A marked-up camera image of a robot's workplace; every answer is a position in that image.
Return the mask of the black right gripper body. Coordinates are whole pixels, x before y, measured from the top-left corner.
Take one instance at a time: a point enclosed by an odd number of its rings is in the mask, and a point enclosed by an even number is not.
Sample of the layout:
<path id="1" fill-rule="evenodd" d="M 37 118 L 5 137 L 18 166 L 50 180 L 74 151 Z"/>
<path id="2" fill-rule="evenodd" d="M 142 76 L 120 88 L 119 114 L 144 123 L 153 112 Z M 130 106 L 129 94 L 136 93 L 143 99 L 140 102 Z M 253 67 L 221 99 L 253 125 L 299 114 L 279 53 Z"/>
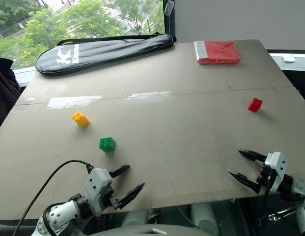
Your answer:
<path id="1" fill-rule="evenodd" d="M 273 170 L 271 167 L 263 164 L 261 166 L 259 175 L 256 179 L 257 187 L 255 190 L 256 194 L 260 193 L 262 186 L 271 188 L 273 186 Z"/>

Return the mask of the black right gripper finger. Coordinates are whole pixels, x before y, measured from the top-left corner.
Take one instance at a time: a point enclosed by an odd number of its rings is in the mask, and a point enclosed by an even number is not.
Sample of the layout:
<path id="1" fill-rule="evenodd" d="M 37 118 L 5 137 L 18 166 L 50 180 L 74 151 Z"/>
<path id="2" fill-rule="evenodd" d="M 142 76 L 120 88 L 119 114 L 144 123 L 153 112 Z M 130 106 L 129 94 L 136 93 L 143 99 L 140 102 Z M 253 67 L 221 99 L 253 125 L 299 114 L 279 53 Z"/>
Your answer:
<path id="1" fill-rule="evenodd" d="M 240 182 L 241 184 L 245 185 L 246 187 L 252 189 L 256 194 L 259 194 L 260 192 L 260 189 L 261 189 L 261 186 L 251 180 L 249 180 L 246 176 L 238 173 L 238 172 L 235 172 L 235 171 L 232 171 L 232 170 L 229 170 L 228 169 L 228 172 L 238 181 Z"/>
<path id="2" fill-rule="evenodd" d="M 252 150 L 247 150 L 247 149 L 240 149 L 238 150 L 238 152 L 245 158 L 251 160 L 251 161 L 260 161 L 262 163 L 264 163 L 266 161 L 266 156 L 260 154 L 260 153 L 257 153 L 255 151 L 252 151 Z"/>

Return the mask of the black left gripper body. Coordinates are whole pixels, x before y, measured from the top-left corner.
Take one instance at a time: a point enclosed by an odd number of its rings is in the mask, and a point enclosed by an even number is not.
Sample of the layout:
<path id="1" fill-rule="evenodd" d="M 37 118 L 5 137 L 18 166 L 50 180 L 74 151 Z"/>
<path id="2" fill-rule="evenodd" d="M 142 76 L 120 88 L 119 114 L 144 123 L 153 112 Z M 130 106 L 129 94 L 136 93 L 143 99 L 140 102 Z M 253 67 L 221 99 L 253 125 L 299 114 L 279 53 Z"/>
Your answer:
<path id="1" fill-rule="evenodd" d="M 111 186 L 106 186 L 102 190 L 102 209 L 105 210 L 108 207 L 118 209 L 120 202 L 117 198 L 113 197 L 114 190 Z"/>

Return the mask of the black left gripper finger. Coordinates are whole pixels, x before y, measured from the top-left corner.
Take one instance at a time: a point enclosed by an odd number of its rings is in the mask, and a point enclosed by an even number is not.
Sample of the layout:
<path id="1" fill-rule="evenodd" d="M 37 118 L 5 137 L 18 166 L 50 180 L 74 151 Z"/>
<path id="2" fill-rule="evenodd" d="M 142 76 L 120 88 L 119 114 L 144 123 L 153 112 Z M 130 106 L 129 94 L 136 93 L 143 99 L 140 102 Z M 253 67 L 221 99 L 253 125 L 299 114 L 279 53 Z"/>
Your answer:
<path id="1" fill-rule="evenodd" d="M 130 190 L 124 198 L 119 200 L 119 209 L 124 208 L 127 204 L 133 201 L 136 198 L 136 196 L 139 194 L 139 192 L 142 190 L 144 185 L 145 185 L 144 183 L 137 185 L 132 190 Z"/>
<path id="2" fill-rule="evenodd" d="M 109 171 L 109 175 L 112 177 L 112 178 L 116 178 L 117 176 L 121 175 L 124 171 L 126 171 L 127 169 L 129 169 L 130 166 L 129 165 L 121 165 L 121 166 L 118 166 L 112 170 Z"/>

